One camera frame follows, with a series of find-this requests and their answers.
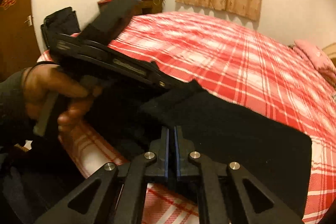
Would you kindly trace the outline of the person's left hand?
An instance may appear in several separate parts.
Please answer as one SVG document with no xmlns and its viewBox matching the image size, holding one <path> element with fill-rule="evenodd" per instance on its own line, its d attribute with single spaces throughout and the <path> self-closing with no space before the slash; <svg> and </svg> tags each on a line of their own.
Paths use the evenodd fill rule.
<svg viewBox="0 0 336 224">
<path fill-rule="evenodd" d="M 85 87 L 51 62 L 28 68 L 22 88 L 27 115 L 37 122 L 34 134 L 72 131 L 102 92 L 94 79 L 88 82 L 91 86 Z"/>
</svg>

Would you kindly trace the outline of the person's left forearm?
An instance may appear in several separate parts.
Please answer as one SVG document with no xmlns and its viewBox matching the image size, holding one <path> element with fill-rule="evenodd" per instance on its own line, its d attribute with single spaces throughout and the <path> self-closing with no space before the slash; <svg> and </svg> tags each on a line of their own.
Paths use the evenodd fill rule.
<svg viewBox="0 0 336 224">
<path fill-rule="evenodd" d="M 26 113 L 23 73 L 24 71 L 14 73 L 1 83 L 1 147 L 24 141 L 32 126 Z"/>
</svg>

